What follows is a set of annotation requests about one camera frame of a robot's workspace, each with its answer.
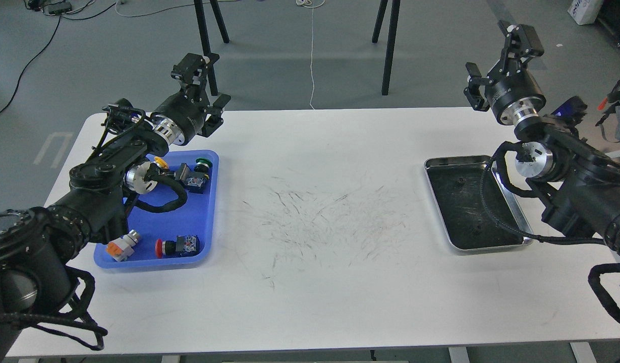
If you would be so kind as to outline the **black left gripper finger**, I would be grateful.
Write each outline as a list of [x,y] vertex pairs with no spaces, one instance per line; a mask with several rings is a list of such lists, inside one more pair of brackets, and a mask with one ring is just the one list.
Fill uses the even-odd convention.
[[181,89],[172,96],[171,106],[180,105],[184,101],[194,105],[208,105],[208,101],[204,101],[208,71],[218,60],[217,53],[210,53],[208,56],[188,53],[174,65],[171,77],[179,82]]
[[225,106],[231,101],[230,95],[219,95],[216,101],[206,109],[208,117],[201,128],[201,136],[210,137],[223,124],[222,113]]

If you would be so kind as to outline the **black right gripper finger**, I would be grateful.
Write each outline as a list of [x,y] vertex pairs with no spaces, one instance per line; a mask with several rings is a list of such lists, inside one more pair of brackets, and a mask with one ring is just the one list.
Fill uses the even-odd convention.
[[468,85],[464,88],[465,97],[475,111],[487,112],[490,109],[489,101],[481,95],[480,87],[492,85],[492,79],[483,77],[477,64],[472,62],[466,62],[465,69],[469,76]]
[[536,57],[543,56],[542,41],[534,27],[525,24],[511,24],[506,20],[498,23],[505,43],[497,62],[497,80],[520,75],[533,79],[527,64]]

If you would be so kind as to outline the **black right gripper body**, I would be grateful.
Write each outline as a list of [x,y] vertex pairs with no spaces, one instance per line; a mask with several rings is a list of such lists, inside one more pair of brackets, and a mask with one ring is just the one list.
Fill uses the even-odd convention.
[[491,83],[484,88],[485,105],[499,124],[517,126],[538,115],[546,99],[538,83],[527,69],[487,74]]

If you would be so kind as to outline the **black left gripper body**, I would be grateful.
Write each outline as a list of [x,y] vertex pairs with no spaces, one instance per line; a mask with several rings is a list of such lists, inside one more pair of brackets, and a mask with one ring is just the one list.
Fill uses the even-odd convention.
[[153,131],[168,145],[187,145],[195,136],[208,138],[217,131],[217,115],[211,113],[208,97],[176,93],[151,113]]

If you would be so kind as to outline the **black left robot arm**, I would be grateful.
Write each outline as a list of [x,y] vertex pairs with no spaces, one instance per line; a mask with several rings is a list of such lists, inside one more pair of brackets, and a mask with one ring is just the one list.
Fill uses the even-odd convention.
[[180,89],[147,113],[126,99],[104,108],[104,131],[90,156],[69,172],[69,192],[49,207],[0,212],[0,362],[24,329],[63,336],[93,351],[107,329],[88,313],[93,276],[68,266],[90,243],[130,236],[135,208],[160,213],[183,207],[187,191],[148,159],[171,145],[211,136],[231,97],[210,103],[206,83],[219,55],[188,53],[171,76]]

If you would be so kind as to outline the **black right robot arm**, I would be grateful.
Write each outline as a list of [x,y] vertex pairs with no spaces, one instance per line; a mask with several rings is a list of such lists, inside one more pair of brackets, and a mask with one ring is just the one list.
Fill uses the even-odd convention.
[[[464,95],[475,111],[491,110],[496,121],[513,126],[517,142],[503,142],[484,173],[496,165],[500,182],[511,193],[542,202],[542,221],[561,232],[540,236],[515,229],[481,201],[501,229],[540,242],[569,246],[598,244],[620,257],[620,163],[578,136],[587,105],[570,97],[552,113],[540,115],[546,103],[528,64],[544,53],[534,27],[500,20],[505,43],[500,58],[484,76],[474,63]],[[620,263],[594,266],[587,277],[596,298],[620,324],[620,308],[602,286],[601,276],[620,273]]]

